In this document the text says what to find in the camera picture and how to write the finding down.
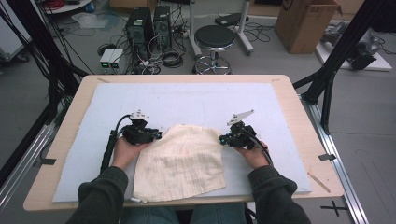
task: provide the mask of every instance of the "hand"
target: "hand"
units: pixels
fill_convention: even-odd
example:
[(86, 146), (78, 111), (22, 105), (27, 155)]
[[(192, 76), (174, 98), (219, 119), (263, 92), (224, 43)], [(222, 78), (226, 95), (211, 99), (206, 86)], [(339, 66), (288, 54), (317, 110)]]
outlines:
[(262, 152), (262, 149), (260, 147), (254, 147), (251, 150), (242, 148), (242, 147), (234, 147), (235, 150), (237, 150), (239, 153), (242, 154), (243, 157), (247, 160), (247, 163), (253, 168), (257, 169), (262, 166), (269, 165), (269, 161), (265, 157), (264, 153)]
[(130, 144), (125, 137), (119, 138), (114, 149), (114, 158), (111, 166), (117, 166), (125, 171), (128, 165), (137, 158), (140, 151), (149, 145), (150, 143), (135, 146)]

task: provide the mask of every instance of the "person's left hand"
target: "person's left hand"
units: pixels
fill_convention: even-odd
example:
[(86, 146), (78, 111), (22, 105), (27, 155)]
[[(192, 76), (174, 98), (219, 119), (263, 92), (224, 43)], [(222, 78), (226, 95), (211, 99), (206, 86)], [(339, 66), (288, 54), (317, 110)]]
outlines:
[(117, 140), (116, 147), (114, 149), (114, 157), (111, 166), (117, 166), (121, 170), (125, 171), (128, 165), (137, 158), (140, 151), (148, 147), (151, 143), (142, 145), (132, 145), (125, 137), (121, 137)]

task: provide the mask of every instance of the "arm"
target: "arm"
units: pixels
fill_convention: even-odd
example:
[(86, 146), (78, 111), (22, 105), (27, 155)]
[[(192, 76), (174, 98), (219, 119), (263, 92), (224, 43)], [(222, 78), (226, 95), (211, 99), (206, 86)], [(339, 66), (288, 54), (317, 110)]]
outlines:
[(66, 223), (118, 223), (128, 185), (128, 176), (124, 171), (148, 145), (133, 146), (125, 138), (120, 138), (111, 166), (92, 182), (79, 186), (78, 208)]
[(256, 203), (259, 224), (311, 223), (304, 209), (291, 198), (297, 190), (296, 183), (280, 175), (273, 166), (270, 166), (259, 147), (251, 150), (236, 148), (236, 150), (254, 169), (248, 175), (248, 179)]

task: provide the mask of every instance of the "computer tower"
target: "computer tower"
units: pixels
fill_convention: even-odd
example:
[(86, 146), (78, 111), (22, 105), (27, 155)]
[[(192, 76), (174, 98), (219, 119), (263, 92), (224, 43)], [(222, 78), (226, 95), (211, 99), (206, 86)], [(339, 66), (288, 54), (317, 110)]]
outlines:
[(131, 49), (137, 50), (139, 57), (151, 57), (155, 41), (151, 13), (148, 7), (134, 7), (125, 25)]
[(154, 11), (154, 32), (161, 49), (172, 47), (171, 9), (169, 6), (156, 6)]

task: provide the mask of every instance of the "white paper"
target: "white paper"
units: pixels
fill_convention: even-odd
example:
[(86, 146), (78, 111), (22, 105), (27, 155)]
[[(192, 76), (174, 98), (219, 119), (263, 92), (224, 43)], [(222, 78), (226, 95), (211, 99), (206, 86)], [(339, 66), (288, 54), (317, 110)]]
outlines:
[[(233, 114), (254, 110), (244, 119), (270, 148), (275, 168), (294, 180), (297, 192), (311, 187), (271, 84), (266, 83), (105, 83), (99, 84), (62, 171), (54, 202), (77, 202), (78, 186), (99, 175), (110, 130), (136, 112), (149, 115), (148, 128), (164, 132), (175, 124), (212, 127), (228, 133)], [(120, 127), (130, 124), (125, 119)], [(227, 187), (201, 196), (250, 195), (251, 168), (233, 148), (222, 152)], [(132, 198), (133, 163), (127, 171), (125, 199)]]

